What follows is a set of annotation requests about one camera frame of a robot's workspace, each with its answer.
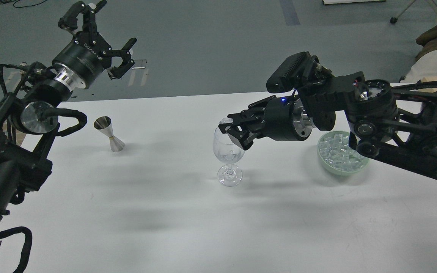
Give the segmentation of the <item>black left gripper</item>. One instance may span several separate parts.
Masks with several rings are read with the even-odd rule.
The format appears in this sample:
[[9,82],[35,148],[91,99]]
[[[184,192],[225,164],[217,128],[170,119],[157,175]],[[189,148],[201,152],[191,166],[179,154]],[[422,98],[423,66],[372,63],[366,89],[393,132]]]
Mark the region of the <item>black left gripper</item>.
[[[132,47],[137,38],[130,38],[120,50],[111,49],[111,45],[97,31],[95,15],[107,4],[107,0],[101,0],[97,4],[85,4],[76,2],[59,19],[59,28],[71,33],[73,40],[61,50],[52,61],[55,69],[63,67],[70,69],[81,81],[80,89],[88,89],[95,79],[107,70],[111,80],[121,79],[134,65],[132,59]],[[82,30],[78,29],[78,16],[83,15]],[[122,60],[118,67],[111,67],[112,58]]]

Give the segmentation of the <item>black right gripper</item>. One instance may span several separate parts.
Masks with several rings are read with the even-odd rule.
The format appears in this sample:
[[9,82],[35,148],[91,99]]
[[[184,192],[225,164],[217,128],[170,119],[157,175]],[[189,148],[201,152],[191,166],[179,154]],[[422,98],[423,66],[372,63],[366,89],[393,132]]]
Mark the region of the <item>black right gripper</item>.
[[245,151],[252,147],[255,139],[263,137],[274,141],[304,141],[317,127],[299,96],[277,98],[272,95],[249,104],[239,113],[229,114],[228,118],[232,123],[220,123],[218,128]]

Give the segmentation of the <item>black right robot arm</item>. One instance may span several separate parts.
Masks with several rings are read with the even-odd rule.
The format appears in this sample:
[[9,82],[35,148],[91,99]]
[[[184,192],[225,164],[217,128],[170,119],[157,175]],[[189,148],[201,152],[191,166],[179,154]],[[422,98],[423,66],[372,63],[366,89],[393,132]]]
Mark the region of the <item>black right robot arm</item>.
[[218,125],[248,150],[258,138],[304,141],[331,131],[344,111],[349,146],[362,156],[437,180],[437,81],[391,86],[362,72],[333,76],[316,56],[287,57],[266,83],[270,97]]

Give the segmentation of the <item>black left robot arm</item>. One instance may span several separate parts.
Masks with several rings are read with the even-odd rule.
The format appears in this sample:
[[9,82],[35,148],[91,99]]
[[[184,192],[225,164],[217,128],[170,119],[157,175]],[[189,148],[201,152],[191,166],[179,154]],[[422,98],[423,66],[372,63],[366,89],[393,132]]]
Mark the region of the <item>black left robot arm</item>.
[[[121,49],[113,49],[97,31],[96,14],[107,4],[76,2],[58,22],[72,40],[46,67],[32,64],[0,64],[0,221],[9,215],[9,204],[20,204],[25,194],[40,190],[52,172],[47,159],[55,138],[71,135],[87,124],[80,111],[59,108],[74,89],[88,89],[107,71],[120,79],[132,68],[130,38]],[[4,238],[23,234],[24,242],[16,273],[25,271],[33,242],[29,228],[19,226],[0,231]]]

